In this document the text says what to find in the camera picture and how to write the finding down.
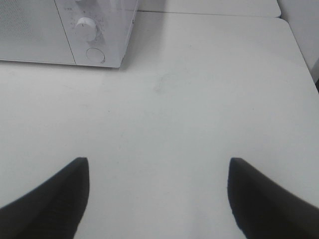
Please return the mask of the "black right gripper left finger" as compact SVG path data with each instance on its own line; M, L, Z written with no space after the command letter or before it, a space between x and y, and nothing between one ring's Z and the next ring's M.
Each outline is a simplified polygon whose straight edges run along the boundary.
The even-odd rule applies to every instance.
M44 183L1 207L2 239L72 239L89 198L89 163L78 157Z

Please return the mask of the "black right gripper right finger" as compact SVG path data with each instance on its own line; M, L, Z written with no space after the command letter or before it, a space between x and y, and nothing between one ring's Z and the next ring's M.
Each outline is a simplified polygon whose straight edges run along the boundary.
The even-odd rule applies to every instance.
M319 209L295 196L242 158L231 158L227 195L248 239L317 239Z

